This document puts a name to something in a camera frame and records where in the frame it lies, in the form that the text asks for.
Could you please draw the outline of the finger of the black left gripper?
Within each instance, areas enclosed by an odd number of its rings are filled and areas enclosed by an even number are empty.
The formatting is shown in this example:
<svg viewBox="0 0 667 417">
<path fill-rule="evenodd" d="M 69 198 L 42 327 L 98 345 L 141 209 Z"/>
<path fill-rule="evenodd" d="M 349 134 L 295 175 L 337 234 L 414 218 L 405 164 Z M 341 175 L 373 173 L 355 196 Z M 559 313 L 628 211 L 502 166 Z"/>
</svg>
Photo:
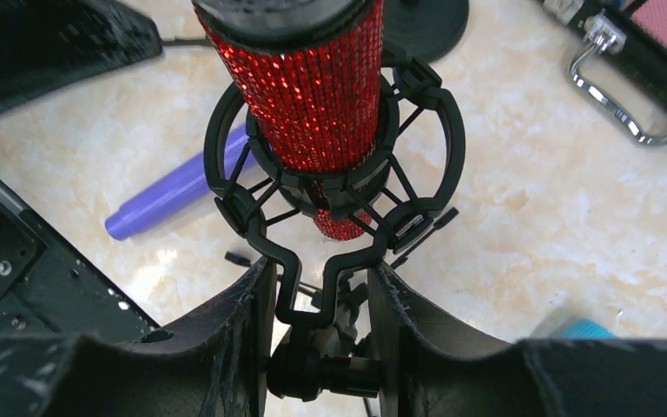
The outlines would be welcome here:
<svg viewBox="0 0 667 417">
<path fill-rule="evenodd" d="M 0 1 L 0 115 L 161 53 L 152 19 L 120 1 Z"/>
</svg>

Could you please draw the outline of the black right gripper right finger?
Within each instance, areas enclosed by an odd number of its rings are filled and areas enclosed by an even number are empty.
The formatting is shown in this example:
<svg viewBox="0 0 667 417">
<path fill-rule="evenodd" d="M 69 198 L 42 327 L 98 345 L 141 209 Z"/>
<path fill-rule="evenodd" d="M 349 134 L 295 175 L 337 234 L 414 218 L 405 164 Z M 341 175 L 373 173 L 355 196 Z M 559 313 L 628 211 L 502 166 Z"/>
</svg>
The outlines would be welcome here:
<svg viewBox="0 0 667 417">
<path fill-rule="evenodd" d="M 499 340 L 369 269 L 385 416 L 667 416 L 667 340 Z"/>
</svg>

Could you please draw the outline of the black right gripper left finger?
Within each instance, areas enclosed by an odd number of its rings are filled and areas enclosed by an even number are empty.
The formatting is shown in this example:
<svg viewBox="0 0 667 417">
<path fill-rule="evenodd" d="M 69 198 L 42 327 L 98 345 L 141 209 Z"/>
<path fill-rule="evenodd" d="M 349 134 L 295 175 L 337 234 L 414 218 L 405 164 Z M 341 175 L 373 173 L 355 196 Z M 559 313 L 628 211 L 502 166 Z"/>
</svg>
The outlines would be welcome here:
<svg viewBox="0 0 667 417">
<path fill-rule="evenodd" d="M 134 342 L 0 334 L 0 416 L 261 416 L 275 265 Z"/>
</svg>

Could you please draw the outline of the shock mount tripod mic stand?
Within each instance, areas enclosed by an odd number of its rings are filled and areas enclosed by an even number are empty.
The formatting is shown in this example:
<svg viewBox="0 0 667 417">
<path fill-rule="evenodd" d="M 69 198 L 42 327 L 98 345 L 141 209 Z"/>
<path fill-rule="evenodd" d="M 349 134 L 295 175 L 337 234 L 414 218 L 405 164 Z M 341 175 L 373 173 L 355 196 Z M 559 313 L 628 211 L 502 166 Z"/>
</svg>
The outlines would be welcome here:
<svg viewBox="0 0 667 417">
<path fill-rule="evenodd" d="M 275 313 L 289 330 L 267 371 L 268 388 L 280 397 L 313 400 L 324 390 L 376 396 L 380 364 L 353 353 L 354 322 L 364 289 L 350 288 L 347 281 L 353 273 L 379 265 L 387 252 L 411 252 L 442 218 L 454 214 L 447 204 L 456 191 L 466 157 L 459 107 L 436 72 L 397 45 L 384 45 L 380 65 L 391 69 L 394 79 L 380 80 L 371 154 L 350 169 L 312 173 L 285 165 L 263 133 L 260 118 L 248 115 L 248 141 L 234 169 L 227 171 L 223 155 L 231 123 L 247 106 L 246 85 L 229 85 L 208 123 L 204 169 L 220 213 L 237 235 L 282 268 Z M 416 116 L 427 110 L 436 113 L 444 130 L 445 171 L 430 197 L 416 194 L 394 153 L 397 139 L 411 124 L 410 119 L 400 118 L 400 102 L 404 100 L 414 105 Z M 267 218 L 263 213 L 263 205 L 276 194 L 288 203 L 289 216 L 316 217 L 327 212 L 333 220 L 350 222 L 373 239 L 366 248 L 335 255 L 326 262 L 311 312 L 294 307 L 302 273 L 299 257 L 267 237 L 269 226 L 285 220 L 284 215 Z"/>
</svg>

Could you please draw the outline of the purple toy microphone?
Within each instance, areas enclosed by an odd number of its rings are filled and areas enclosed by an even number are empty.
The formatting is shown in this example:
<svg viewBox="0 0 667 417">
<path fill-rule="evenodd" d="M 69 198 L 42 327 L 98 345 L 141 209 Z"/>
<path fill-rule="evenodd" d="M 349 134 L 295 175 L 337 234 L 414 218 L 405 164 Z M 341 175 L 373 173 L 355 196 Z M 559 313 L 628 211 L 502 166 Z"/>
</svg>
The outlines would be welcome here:
<svg viewBox="0 0 667 417">
<path fill-rule="evenodd" d="M 125 201 L 104 221 L 105 230 L 124 241 L 169 220 L 209 192 L 200 152 Z"/>
</svg>

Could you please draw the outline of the red glitter microphone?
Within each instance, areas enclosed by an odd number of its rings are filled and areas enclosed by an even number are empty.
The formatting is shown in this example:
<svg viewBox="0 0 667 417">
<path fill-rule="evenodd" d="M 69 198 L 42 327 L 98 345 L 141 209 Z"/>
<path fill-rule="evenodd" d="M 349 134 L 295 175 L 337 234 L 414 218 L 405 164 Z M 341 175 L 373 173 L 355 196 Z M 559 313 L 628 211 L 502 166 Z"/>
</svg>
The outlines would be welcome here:
<svg viewBox="0 0 667 417">
<path fill-rule="evenodd" d="M 247 105 L 250 151 L 327 238 L 371 216 L 326 193 L 369 159 L 380 118 L 381 1 L 196 1 L 195 14 Z"/>
</svg>

